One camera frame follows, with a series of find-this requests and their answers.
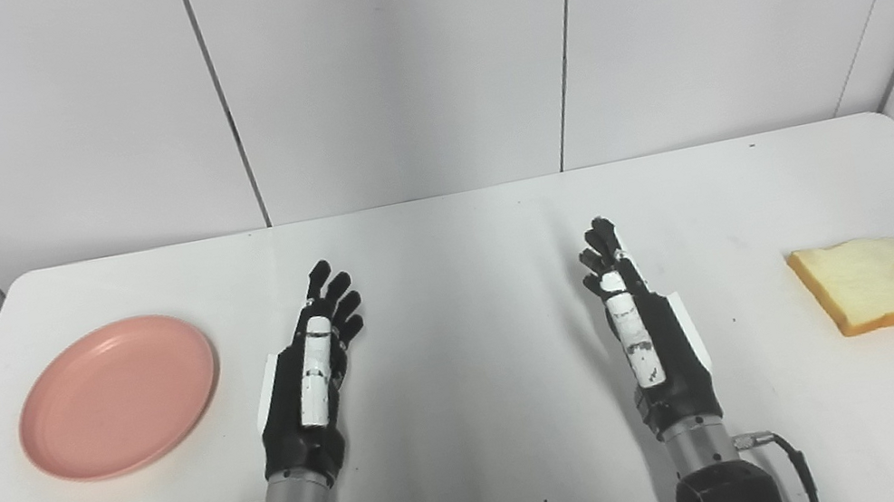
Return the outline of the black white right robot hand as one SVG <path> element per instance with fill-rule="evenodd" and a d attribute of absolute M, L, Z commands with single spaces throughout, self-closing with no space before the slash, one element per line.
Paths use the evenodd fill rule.
<path fill-rule="evenodd" d="M 657 440 L 694 417 L 720 417 L 704 345 L 674 300 L 652 290 L 606 217 L 595 217 L 579 260 L 585 289 L 598 296 L 636 381 L 635 406 Z"/>

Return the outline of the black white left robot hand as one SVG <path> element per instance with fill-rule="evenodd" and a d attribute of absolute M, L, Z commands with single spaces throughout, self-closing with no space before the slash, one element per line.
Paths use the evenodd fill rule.
<path fill-rule="evenodd" d="M 309 274 L 292 340 L 274 361 L 262 430 L 264 475 L 310 472 L 333 487 L 347 447 L 338 422 L 341 384 L 350 344 L 364 327 L 358 311 L 362 300 L 349 273 L 334 274 L 326 260 Z"/>

